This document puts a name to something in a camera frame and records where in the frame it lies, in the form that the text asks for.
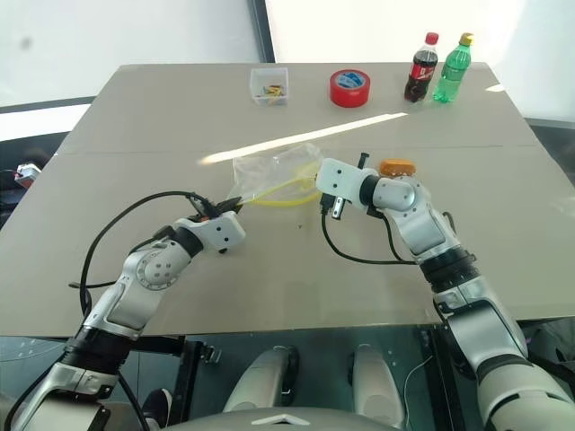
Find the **white wall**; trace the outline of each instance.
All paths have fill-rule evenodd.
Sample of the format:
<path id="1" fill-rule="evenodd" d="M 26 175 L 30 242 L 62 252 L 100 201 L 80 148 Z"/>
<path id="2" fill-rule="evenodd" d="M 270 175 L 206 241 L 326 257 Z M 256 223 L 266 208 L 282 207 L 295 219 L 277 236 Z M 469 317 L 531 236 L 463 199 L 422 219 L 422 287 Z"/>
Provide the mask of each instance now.
<path id="1" fill-rule="evenodd" d="M 0 106 L 93 96 L 130 63 L 257 62 L 245 0 L 2 0 Z"/>
<path id="2" fill-rule="evenodd" d="M 411 61 L 427 31 L 440 59 L 464 31 L 525 117 L 575 121 L 573 0 L 267 0 L 278 62 Z"/>

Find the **plastic bottle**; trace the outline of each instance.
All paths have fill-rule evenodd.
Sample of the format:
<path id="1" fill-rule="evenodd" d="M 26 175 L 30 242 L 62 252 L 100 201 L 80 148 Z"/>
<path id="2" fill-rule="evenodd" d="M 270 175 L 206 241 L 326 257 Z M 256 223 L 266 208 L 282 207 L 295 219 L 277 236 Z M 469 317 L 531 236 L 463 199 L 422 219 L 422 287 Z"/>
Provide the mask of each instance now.
<path id="1" fill-rule="evenodd" d="M 403 94 L 408 101 L 420 101 L 428 92 L 429 81 L 438 64 L 438 53 L 435 50 L 438 39 L 437 33 L 428 33 L 425 45 L 413 56 L 413 65 Z"/>
<path id="2" fill-rule="evenodd" d="M 459 85 L 464 78 L 467 67 L 471 65 L 471 45 L 473 34 L 464 33 L 459 40 L 459 46 L 449 53 L 441 70 L 438 87 L 433 93 L 433 99 L 442 103 L 453 101 L 459 93 Z"/>

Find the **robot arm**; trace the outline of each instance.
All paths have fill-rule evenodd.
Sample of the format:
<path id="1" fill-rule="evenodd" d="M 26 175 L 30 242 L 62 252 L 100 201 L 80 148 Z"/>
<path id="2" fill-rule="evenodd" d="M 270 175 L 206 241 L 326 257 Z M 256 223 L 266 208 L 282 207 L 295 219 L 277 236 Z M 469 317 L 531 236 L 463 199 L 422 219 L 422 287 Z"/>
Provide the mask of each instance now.
<path id="1" fill-rule="evenodd" d="M 521 329 L 416 179 L 382 178 L 372 169 L 325 159 L 316 186 L 354 207 L 382 211 L 394 220 L 431 284 L 434 303 L 456 348 L 477 376 L 487 429 L 572 429 L 572 400 L 548 373 L 527 361 Z"/>
<path id="2" fill-rule="evenodd" d="M 67 342 L 65 354 L 51 367 L 12 430 L 46 429 L 59 411 L 66 417 L 66 429 L 101 429 L 109 412 L 95 401 L 110 396 L 120 366 L 165 291 L 200 251 L 226 250 L 244 237 L 235 212 L 228 211 L 198 223 L 180 219 L 163 239 L 131 253 L 116 284 Z"/>

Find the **coca-cola bottle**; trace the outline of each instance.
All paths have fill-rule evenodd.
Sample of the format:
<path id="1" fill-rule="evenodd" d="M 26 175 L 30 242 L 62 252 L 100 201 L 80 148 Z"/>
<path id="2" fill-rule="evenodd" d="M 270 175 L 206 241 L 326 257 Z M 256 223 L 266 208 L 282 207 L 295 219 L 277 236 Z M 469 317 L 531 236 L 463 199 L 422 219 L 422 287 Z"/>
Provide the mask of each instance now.
<path id="1" fill-rule="evenodd" d="M 435 50 L 438 39 L 437 33 L 428 33 L 425 37 L 425 45 L 413 56 L 413 65 L 411 65 L 404 93 L 408 101 L 420 101 L 428 92 L 429 82 L 438 63 L 438 53 Z"/>

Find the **green bottle cap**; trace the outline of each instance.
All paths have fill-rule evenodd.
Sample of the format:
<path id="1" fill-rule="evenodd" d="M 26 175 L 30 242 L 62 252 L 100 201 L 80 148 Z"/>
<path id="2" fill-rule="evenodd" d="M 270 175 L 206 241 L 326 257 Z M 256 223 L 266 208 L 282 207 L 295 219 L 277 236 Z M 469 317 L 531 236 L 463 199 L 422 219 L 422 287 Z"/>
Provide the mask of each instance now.
<path id="1" fill-rule="evenodd" d="M 470 45 L 473 45 L 474 38 L 475 36 L 473 35 L 473 33 L 464 33 L 461 35 L 459 45 L 465 45 L 466 47 L 469 47 Z"/>

